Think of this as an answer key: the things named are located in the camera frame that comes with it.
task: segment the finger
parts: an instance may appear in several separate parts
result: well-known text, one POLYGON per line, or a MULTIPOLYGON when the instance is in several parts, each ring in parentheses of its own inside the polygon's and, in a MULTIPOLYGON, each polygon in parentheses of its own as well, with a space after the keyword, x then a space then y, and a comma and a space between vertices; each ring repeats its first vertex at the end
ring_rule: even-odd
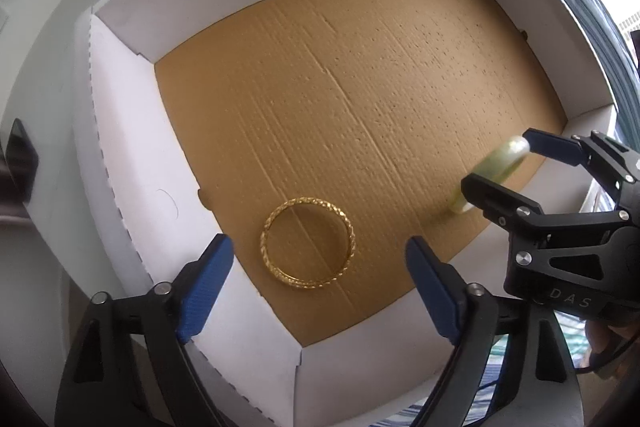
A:
POLYGON ((587 335, 587 340, 594 353, 604 351, 611 338, 609 328, 598 322, 587 321, 584 325, 584 333, 587 335))
POLYGON ((638 333, 638 330, 640 330, 640 323, 625 326, 624 328, 614 328, 612 326, 610 326, 609 328, 614 333, 617 333, 624 339, 629 340, 632 336, 634 336, 634 334, 638 333))
POLYGON ((629 351, 622 356, 620 365, 616 368, 616 378, 620 379, 625 376, 625 373, 632 367, 638 367, 638 361, 640 356, 640 346, 634 344, 629 351))

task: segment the blue gripper pad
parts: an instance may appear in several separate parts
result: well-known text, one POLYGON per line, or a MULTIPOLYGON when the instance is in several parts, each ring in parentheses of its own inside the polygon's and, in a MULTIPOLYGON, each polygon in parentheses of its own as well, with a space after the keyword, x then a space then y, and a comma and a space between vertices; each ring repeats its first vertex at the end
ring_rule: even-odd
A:
POLYGON ((233 243, 228 236, 219 233, 200 258, 186 264, 175 278, 180 302, 175 333, 182 344, 202 331, 233 262, 233 243))
POLYGON ((442 263, 419 236, 407 241, 404 257, 438 334, 456 346, 466 312, 465 281, 453 266, 442 263))
POLYGON ((584 152, 580 144, 570 138, 540 131, 527 129, 522 137, 529 142, 531 152, 540 154, 574 167, 584 162, 584 152))

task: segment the corrugated cardboard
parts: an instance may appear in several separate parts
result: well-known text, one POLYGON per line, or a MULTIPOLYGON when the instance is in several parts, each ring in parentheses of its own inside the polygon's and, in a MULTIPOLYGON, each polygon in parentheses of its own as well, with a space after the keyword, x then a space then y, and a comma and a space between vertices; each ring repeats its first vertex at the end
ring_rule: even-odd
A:
MULTIPOLYGON (((412 288, 409 236, 444 260, 459 252, 487 224, 447 211, 460 178, 506 138, 566 122, 494 0, 265 0, 178 46, 156 77, 202 201, 303 346, 412 288), (260 257, 265 219, 298 196, 335 203, 356 232, 350 270, 323 289, 280 283, 260 257)), ((532 156, 508 185, 540 163, 532 156)), ((340 221, 310 207, 283 214, 269 241, 303 278, 328 275, 345 245, 340 221)))

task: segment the striped cloth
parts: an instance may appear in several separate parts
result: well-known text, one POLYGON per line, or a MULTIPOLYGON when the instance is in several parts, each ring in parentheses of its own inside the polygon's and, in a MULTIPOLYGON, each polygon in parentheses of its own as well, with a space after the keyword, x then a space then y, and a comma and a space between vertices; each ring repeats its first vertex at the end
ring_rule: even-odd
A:
MULTIPOLYGON (((582 358, 589 347, 589 343, 584 335, 584 322, 576 317, 559 312, 556 313, 556 317, 558 317, 562 333, 564 333, 564 338, 569 346, 569 352, 571 353, 572 359, 574 359, 574 365, 577 366, 582 362, 582 358)), ((500 375, 500 368, 502 367, 504 350, 506 347, 506 336, 501 338, 496 344, 494 344, 494 347, 492 347, 489 360, 487 361, 487 365, 484 369, 484 375, 482 375, 482 380, 480 381, 480 387, 497 380, 498 375, 500 375)), ((487 387, 486 389, 478 391, 476 399, 471 404, 471 408, 466 415, 464 425, 468 425, 469 423, 473 423, 476 420, 484 418, 493 395, 494 387, 487 387)), ((425 401, 426 397, 406 409, 402 409, 395 415, 374 423, 370 427, 409 427, 411 422, 420 412, 425 401)))

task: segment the gold bracelet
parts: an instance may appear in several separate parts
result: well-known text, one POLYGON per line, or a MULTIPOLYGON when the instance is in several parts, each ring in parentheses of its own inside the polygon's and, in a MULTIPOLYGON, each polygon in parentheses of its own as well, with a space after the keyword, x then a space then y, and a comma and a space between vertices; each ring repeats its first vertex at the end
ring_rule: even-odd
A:
POLYGON ((276 208, 271 215, 267 218, 264 223, 264 227, 262 229, 262 233, 260 234, 260 253, 262 254, 262 260, 266 264, 267 268, 271 272, 271 274, 281 282, 288 284, 289 286, 294 286, 295 288, 304 288, 304 289, 312 289, 312 288, 322 288, 322 286, 327 286, 332 283, 340 275, 347 271, 351 258, 356 250, 356 235, 353 232, 353 226, 351 225, 351 221, 347 218, 345 213, 340 210, 333 203, 329 203, 328 201, 319 200, 318 198, 295 198, 293 200, 286 201, 281 204, 278 208, 276 208), (283 272, 280 268, 275 266, 271 259, 269 259, 269 252, 267 250, 267 238, 269 235, 269 229, 275 221, 276 217, 278 217, 284 210, 289 208, 290 206, 294 206, 295 204, 317 204, 318 206, 322 206, 322 208, 326 208, 333 212, 336 216, 340 217, 342 222, 344 223, 345 228, 347 229, 348 236, 348 247, 347 247, 347 258, 344 260, 342 267, 332 276, 327 277, 327 279, 322 280, 303 280, 298 279, 297 277, 293 277, 288 273, 283 272))

